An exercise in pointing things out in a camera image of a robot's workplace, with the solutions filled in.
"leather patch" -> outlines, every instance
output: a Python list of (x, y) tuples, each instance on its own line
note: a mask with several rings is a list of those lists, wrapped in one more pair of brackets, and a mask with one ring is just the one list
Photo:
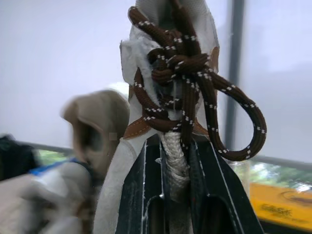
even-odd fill
[[(139, 137), (143, 135), (144, 133), (148, 132), (150, 129), (151, 127), (148, 126), (147, 123), (144, 121), (143, 117), (141, 117), (138, 120), (131, 123), (127, 127), (123, 138), (127, 140), (127, 139), (132, 139), (135, 137)], [(201, 126), (197, 118), (195, 119), (193, 132), (199, 135), (204, 135), (209, 138), (208, 131), (203, 126)]]
[(209, 62), (209, 66), (214, 69), (219, 71), (219, 53), (220, 53), (220, 48), (219, 47), (215, 47), (213, 48), (213, 50), (211, 51), (210, 54), (210, 62)]
[(198, 122), (197, 118), (195, 119), (193, 132), (196, 134), (199, 134), (199, 135), (204, 135), (209, 139), (208, 131), (203, 126), (201, 126), (201, 124)]
[(143, 135), (147, 133), (151, 129), (150, 126), (144, 121), (143, 117), (137, 119), (133, 123), (131, 123), (127, 129), (125, 134), (123, 135), (124, 139), (131, 139)]

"gray sky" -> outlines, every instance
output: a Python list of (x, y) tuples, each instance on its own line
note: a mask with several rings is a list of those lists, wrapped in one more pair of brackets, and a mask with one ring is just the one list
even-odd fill
[[(123, 82), (119, 43), (129, 35), (127, 12), (134, 2), (1, 0), (0, 133), (70, 147), (69, 126), (60, 111), (75, 95)], [(220, 74), (227, 77), (228, 1), (207, 3), (220, 40)], [(268, 122), (261, 154), (312, 163), (312, 1), (246, 3), (239, 86), (258, 103)], [(250, 140), (248, 121), (240, 111), (237, 148)]]

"black object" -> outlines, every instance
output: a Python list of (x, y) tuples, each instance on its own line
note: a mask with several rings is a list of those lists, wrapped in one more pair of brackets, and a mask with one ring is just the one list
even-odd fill
[[(194, 234), (264, 234), (235, 172), (206, 138), (194, 137), (188, 155)], [(170, 234), (165, 158), (158, 136), (147, 139), (124, 181), (116, 234)]]
[(41, 166), (35, 159), (34, 148), (18, 144), (10, 135), (0, 138), (0, 163), (0, 180), (26, 174)]

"yellow sign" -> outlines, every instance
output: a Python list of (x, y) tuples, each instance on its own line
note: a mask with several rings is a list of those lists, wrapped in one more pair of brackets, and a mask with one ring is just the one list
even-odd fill
[(258, 218), (312, 231), (312, 193), (252, 183), (250, 198)]

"rope knot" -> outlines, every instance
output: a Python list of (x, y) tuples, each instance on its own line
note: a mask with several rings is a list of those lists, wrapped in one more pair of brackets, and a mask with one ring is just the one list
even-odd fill
[[(160, 132), (181, 132), (180, 145), (184, 155), (188, 155), (192, 141), (192, 131), (196, 115), (195, 106), (199, 93), (204, 99), (207, 130), (211, 143), (222, 157), (232, 161), (243, 161), (255, 156), (266, 139), (267, 126), (257, 105), (238, 87), (216, 74), (209, 67), (210, 58), (201, 52), (196, 31), (187, 9), (178, 0), (169, 0), (175, 30), (163, 30), (152, 24), (137, 8), (129, 10), (132, 24), (148, 34), (161, 47), (148, 54), (152, 65), (152, 79), (161, 86), (176, 80), (181, 81), (181, 98), (159, 93), (159, 103), (155, 104), (146, 90), (140, 68), (135, 75), (134, 92), (143, 108), (144, 120)], [(218, 128), (217, 100), (215, 91), (219, 90), (232, 97), (247, 112), (253, 122), (253, 138), (243, 150), (230, 151), (223, 145)], [(168, 109), (179, 109), (181, 119), (170, 120)]]

